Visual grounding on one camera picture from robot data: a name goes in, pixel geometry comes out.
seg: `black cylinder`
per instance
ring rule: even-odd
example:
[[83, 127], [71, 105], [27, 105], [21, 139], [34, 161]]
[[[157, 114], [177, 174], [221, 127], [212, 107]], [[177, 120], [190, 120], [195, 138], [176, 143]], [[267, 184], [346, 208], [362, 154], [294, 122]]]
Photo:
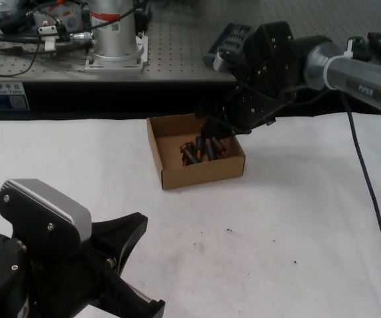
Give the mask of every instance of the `black cylinder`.
[[0, 317], [17, 318], [28, 297], [28, 262], [16, 239], [0, 234]]

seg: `robotic arm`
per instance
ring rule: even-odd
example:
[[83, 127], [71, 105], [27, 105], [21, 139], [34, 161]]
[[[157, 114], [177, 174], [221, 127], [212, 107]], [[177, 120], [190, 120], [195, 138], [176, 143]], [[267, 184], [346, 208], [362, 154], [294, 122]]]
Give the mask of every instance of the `robotic arm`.
[[7, 180], [0, 214], [0, 317], [70, 318], [93, 305], [122, 318], [161, 318], [165, 303], [141, 297], [121, 273], [148, 219], [135, 213], [92, 223], [79, 203], [36, 179]]
[[325, 36], [294, 39], [289, 25], [277, 22], [261, 25], [238, 54], [229, 47], [220, 47], [217, 57], [238, 83], [208, 116], [204, 136], [248, 134], [272, 123], [306, 88], [344, 91], [381, 110], [381, 66], [353, 60], [350, 44], [345, 52]]

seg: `white table surface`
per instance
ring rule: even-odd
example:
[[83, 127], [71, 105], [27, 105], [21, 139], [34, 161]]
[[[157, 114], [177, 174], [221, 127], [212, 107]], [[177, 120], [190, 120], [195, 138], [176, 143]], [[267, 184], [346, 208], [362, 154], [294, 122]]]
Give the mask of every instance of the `white table surface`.
[[[381, 208], [381, 116], [354, 119]], [[381, 236], [346, 115], [239, 140], [243, 177], [162, 191], [144, 121], [0, 122], [0, 186], [38, 178], [93, 221], [146, 215], [123, 277], [165, 318], [381, 317]]]

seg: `open cardboard box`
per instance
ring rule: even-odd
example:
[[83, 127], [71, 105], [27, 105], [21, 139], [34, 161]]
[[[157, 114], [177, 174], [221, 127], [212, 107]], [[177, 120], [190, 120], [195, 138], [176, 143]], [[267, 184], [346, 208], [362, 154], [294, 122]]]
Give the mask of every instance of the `open cardboard box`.
[[223, 139], [228, 156], [184, 166], [180, 146], [195, 141], [203, 124], [194, 114], [147, 118], [148, 137], [162, 189], [192, 186], [205, 182], [240, 177], [245, 168], [245, 153], [235, 136]]

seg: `label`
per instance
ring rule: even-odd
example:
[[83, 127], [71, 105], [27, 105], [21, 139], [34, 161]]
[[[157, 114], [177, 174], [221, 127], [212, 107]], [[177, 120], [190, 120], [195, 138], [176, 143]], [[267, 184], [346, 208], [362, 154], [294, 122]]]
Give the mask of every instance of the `label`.
[[[111, 13], [96, 13], [95, 11], [91, 12], [91, 25], [94, 27], [98, 25], [102, 25], [103, 23], [110, 22], [110, 21], [116, 21], [118, 20], [120, 15], [113, 15]], [[110, 25], [101, 26], [103, 30], [111, 31], [111, 32], [119, 32], [119, 21], [114, 22]]]
[[24, 86], [19, 82], [0, 83], [0, 110], [29, 110]]
[[357, 91], [367, 97], [370, 97], [376, 101], [381, 102], [381, 89], [370, 87], [366, 84], [348, 79], [346, 82], [347, 88]]

